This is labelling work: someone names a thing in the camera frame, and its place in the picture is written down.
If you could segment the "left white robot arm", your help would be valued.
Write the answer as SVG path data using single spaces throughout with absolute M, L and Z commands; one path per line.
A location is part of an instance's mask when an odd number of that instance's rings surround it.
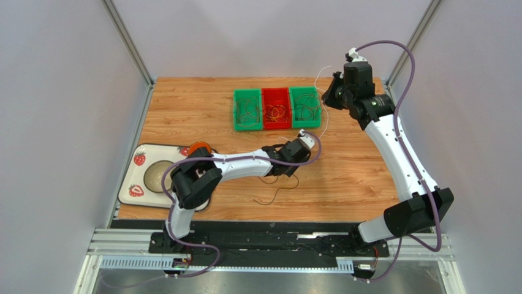
M 315 145 L 320 145 L 320 141 L 299 135 L 287 143 L 249 153 L 216 154 L 204 147 L 197 148 L 162 175 L 172 182 L 170 187 L 162 186 L 172 201 L 165 221 L 168 236 L 178 241 L 189 234 L 196 208 L 211 198 L 219 184 L 247 177 L 292 176 L 298 167 L 315 161 L 311 156 Z

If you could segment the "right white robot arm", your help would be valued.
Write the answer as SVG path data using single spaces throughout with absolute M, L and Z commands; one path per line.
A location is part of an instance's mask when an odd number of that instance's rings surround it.
M 398 204 L 358 226 L 356 243 L 400 238 L 438 225 L 453 204 L 453 193 L 439 187 L 411 150 L 391 97 L 376 93 L 371 65 L 346 63 L 343 71 L 333 74 L 322 100 L 328 107 L 348 110 L 358 122 L 380 151 L 398 193 Z

